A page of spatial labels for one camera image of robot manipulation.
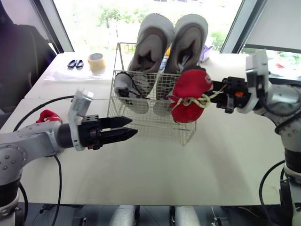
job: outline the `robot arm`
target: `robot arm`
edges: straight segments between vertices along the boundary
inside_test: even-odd
[[[275,132],[281,136],[285,148],[287,179],[280,181],[281,205],[296,226],[301,222],[301,84],[271,84],[267,63],[265,51],[248,56],[247,82],[234,77],[214,81],[214,91],[225,84],[226,87],[211,102],[226,113],[232,113],[234,108],[239,113],[253,111],[274,122]]]
[[[0,226],[23,221],[23,215],[17,214],[16,207],[22,168],[26,164],[61,153],[64,148],[96,150],[137,133],[136,129],[123,127],[132,121],[126,117],[99,119],[98,115],[85,116],[91,100],[91,93],[77,91],[69,110],[69,124],[47,121],[0,134]]]

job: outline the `orange part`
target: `orange part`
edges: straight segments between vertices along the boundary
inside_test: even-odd
[[[243,97],[243,95],[244,95],[244,93],[241,92],[241,91],[238,91],[238,92],[235,93],[236,97]]]

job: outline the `window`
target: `window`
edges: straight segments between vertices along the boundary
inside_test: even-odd
[[[253,54],[261,49],[242,48],[240,53]],[[266,50],[271,78],[301,81],[301,54]]]
[[[117,42],[136,42],[140,22],[149,13],[174,24],[195,13],[208,24],[207,45],[219,51],[242,0],[54,0],[75,51],[111,55]]]

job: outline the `red object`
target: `red object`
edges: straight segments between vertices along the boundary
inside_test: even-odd
[[[193,97],[198,99],[202,94],[210,90],[211,87],[212,81],[205,69],[201,67],[194,67],[188,70],[184,69],[174,85],[172,96],[169,96],[169,98],[174,101],[170,106],[173,109],[179,98]],[[173,109],[172,116],[177,122],[188,123],[197,120],[203,111],[204,109],[194,102],[185,106],[184,101],[182,101]]]
[[[60,116],[58,116],[56,113],[52,112],[51,110],[44,110],[40,114],[39,120],[36,121],[36,123],[39,122],[45,122],[45,121],[60,121],[63,122]]]

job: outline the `tape roll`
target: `tape roll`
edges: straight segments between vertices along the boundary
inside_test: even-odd
[[[92,70],[101,70],[105,68],[105,61],[101,53],[94,53],[88,57],[88,62]]]

